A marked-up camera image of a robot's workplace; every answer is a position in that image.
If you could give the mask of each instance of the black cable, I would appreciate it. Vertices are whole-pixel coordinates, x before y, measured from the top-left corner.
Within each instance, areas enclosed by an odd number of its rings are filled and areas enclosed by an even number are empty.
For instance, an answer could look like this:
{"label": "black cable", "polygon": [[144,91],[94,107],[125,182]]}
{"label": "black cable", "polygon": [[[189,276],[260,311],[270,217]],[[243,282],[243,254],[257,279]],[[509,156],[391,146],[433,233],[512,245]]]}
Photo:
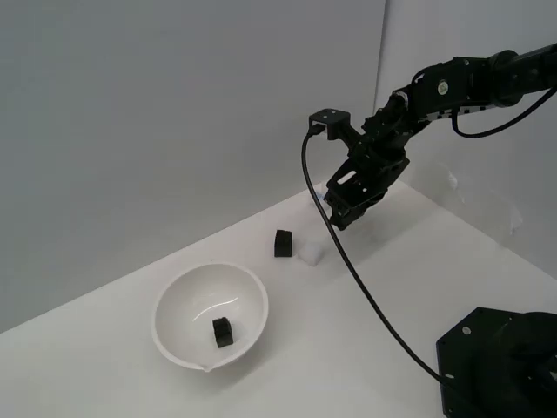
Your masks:
{"label": "black cable", "polygon": [[521,120],[523,120],[524,118],[530,116],[532,113],[534,113],[536,110],[538,110],[538,108],[540,106],[542,106],[544,103],[546,103],[555,93],[557,93],[557,86],[552,87],[551,89],[549,89],[548,91],[546,91],[546,93],[539,98],[534,104],[532,104],[530,107],[528,107],[525,111],[523,111],[519,116],[517,116],[516,118],[514,118],[513,120],[510,120],[509,122],[497,127],[497,128],[493,128],[490,129],[489,131],[485,131],[485,132],[480,132],[480,133],[464,133],[461,132],[459,129],[459,123],[458,123],[458,117],[459,117],[459,111],[458,109],[454,109],[453,110],[453,114],[451,115],[451,120],[453,121],[453,130],[460,135],[461,137],[464,138],[485,138],[485,137],[489,137],[491,135],[494,135],[496,133],[502,132],[507,128],[510,128],[513,125],[518,124]]}
{"label": "black cable", "polygon": [[323,209],[323,206],[319,202],[319,198],[317,197],[317,194],[315,193],[315,190],[313,190],[312,181],[310,179],[309,172],[307,171],[307,161],[306,161],[307,143],[309,142],[309,139],[311,137],[320,134],[324,130],[325,130],[325,127],[323,125],[314,125],[310,128],[307,135],[305,135],[304,142],[302,143],[302,170],[304,172],[304,179],[305,179],[305,184],[307,185],[307,189],[312,196],[313,202],[315,203],[315,206],[317,207],[317,209],[319,211],[319,214],[321,215],[321,218],[325,222],[325,226],[326,226],[327,230],[329,231],[329,234],[331,235],[332,242],[334,242],[334,245],[337,247],[337,250],[339,250],[340,257],[345,262],[346,267],[348,267],[348,270],[352,274],[354,280],[356,280],[356,283],[358,284],[362,293],[365,295],[367,301],[372,305],[373,310],[379,316],[379,319],[381,320],[381,322],[383,322],[383,325],[385,325],[385,327],[387,328],[389,333],[391,333],[393,338],[400,344],[400,346],[404,349],[404,351],[406,351],[406,353],[412,358],[412,360],[414,360],[416,363],[418,363],[418,365],[421,368],[423,368],[426,371],[427,374],[429,374],[431,377],[433,377],[443,388],[445,388],[446,390],[455,394],[463,402],[465,402],[465,404],[468,405],[470,410],[474,412],[474,416],[476,416],[478,418],[487,418],[487,416],[483,412],[478,410],[477,407],[475,407],[468,399],[466,399],[462,394],[460,394],[456,389],[454,389],[444,378],[439,376],[437,373],[435,373],[435,371],[432,368],[427,366],[427,364],[423,360],[421,360],[420,357],[416,353],[414,353],[414,351],[410,348],[410,346],[408,346],[408,344],[406,344],[406,342],[402,339],[402,337],[399,335],[399,333],[397,333],[397,331],[391,325],[391,322],[389,322],[389,320],[385,317],[385,315],[383,314],[383,311],[381,311],[381,308],[379,307],[379,305],[377,304],[377,302],[373,298],[372,294],[369,292],[369,290],[367,290],[366,285],[364,284],[362,279],[359,277],[358,272],[356,272],[356,269],[354,268],[354,266],[352,265],[352,262],[348,258],[348,255],[346,254],[345,249],[343,248],[342,244],[340,243],[339,237],[334,232],[334,229],[332,228],[331,222],[327,218],[327,215],[325,213],[325,209]]}

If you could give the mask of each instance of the bowl rim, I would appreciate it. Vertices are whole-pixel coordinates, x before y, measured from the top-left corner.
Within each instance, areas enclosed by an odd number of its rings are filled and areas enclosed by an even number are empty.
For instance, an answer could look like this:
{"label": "bowl rim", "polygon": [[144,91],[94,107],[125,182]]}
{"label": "bowl rim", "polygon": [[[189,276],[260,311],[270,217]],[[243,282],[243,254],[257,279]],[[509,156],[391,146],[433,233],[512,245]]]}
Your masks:
{"label": "bowl rim", "polygon": [[178,364],[179,366],[186,367],[186,368],[191,368],[191,369],[195,369],[195,370],[203,370],[203,368],[196,363],[190,363],[189,361],[184,361],[182,359],[179,359],[177,356],[175,356],[170,351],[168,351],[168,349],[163,345],[161,340],[158,338],[158,332],[157,332],[158,307],[159,307],[160,302],[163,299],[164,295],[168,291],[168,289],[176,281],[178,281],[179,279],[184,277],[189,272],[192,272],[193,270],[197,270],[197,269],[199,269],[201,267],[205,267],[205,266],[216,266],[216,265],[235,267],[235,268],[243,271],[244,273],[247,273],[249,276],[252,277],[253,281],[255,281],[256,285],[259,288],[259,291],[261,292],[261,296],[263,297],[263,317],[261,318],[261,321],[259,323],[259,327],[256,330],[256,333],[254,334],[254,336],[251,338],[251,340],[241,350],[237,351],[235,354],[233,354],[229,357],[226,357],[225,359],[221,360],[220,362],[218,362],[217,364],[212,366],[211,370],[213,370],[217,367],[224,366],[225,364],[228,364],[232,361],[235,361],[236,359],[238,359],[239,357],[244,355],[245,352],[247,350],[249,350],[253,346],[253,344],[255,344],[255,342],[259,339],[259,336],[261,335],[261,333],[263,333],[263,328],[265,328],[265,324],[267,322],[267,317],[269,316],[269,298],[267,296],[267,291],[265,290],[265,287],[263,286],[263,283],[261,282],[261,279],[254,272],[252,272],[250,269],[248,269],[244,266],[241,266],[241,265],[235,264],[235,263],[231,263],[229,261],[212,261],[212,262],[209,262],[209,263],[202,263],[202,264],[197,264],[195,266],[188,267],[182,273],[176,275],[174,278],[172,278],[166,284],[166,286],[161,291],[160,295],[157,297],[157,301],[155,303],[155,307],[154,307],[154,309],[152,311],[152,315],[151,315],[151,337],[152,337],[153,341],[155,342],[155,345],[157,346],[158,351],[160,351],[161,354],[164,357],[166,357],[168,360],[172,361],[175,364]]}

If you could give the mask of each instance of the mounting plate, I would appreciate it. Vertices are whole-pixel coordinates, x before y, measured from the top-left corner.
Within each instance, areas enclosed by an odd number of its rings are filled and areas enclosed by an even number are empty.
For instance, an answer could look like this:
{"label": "mounting plate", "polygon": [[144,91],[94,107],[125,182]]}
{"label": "mounting plate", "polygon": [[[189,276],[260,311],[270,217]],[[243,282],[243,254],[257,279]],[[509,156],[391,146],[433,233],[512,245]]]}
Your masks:
{"label": "mounting plate", "polygon": [[[515,315],[514,312],[478,307],[437,341],[440,375],[449,379],[466,399],[474,399],[473,356]],[[441,398],[446,417],[475,418],[460,398],[444,388]]]}

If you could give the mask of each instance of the robotic arm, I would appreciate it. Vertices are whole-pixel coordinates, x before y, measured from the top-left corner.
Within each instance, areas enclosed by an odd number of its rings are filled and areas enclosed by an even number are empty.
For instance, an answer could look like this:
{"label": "robotic arm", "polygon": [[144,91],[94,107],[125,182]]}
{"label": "robotic arm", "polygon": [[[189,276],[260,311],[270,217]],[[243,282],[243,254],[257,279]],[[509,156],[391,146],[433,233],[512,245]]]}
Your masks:
{"label": "robotic arm", "polygon": [[323,125],[329,140],[340,139],[349,150],[348,160],[327,182],[325,201],[332,208],[331,223],[344,230],[383,199],[409,164],[406,143],[434,120],[452,118],[458,134],[482,138],[502,129],[466,135],[458,130],[457,117],[513,106],[525,94],[551,89],[542,98],[545,102],[555,93],[556,86],[557,44],[554,44],[520,56],[502,51],[490,58],[456,57],[427,67],[408,86],[396,90],[384,108],[366,119],[362,126],[364,134],[352,128],[350,113],[334,109],[314,113],[310,116],[310,127]]}
{"label": "robotic arm", "polygon": [[[476,134],[459,130],[459,115],[513,106],[525,94],[547,89],[530,108],[502,126]],[[441,384],[447,417],[557,416],[557,315],[478,307],[438,340],[437,374],[382,313],[332,225],[346,229],[383,199],[409,164],[406,143],[434,120],[451,118],[460,136],[484,138],[520,122],[555,93],[557,44],[521,56],[502,51],[490,58],[456,57],[427,67],[366,119],[363,134],[351,127],[350,114],[345,111],[324,109],[310,116],[310,129],[302,144],[302,169],[313,201],[341,258],[381,321],[414,361]],[[324,130],[329,140],[340,139],[348,147],[348,159],[327,182],[330,220],[312,188],[305,158],[309,138]]]}

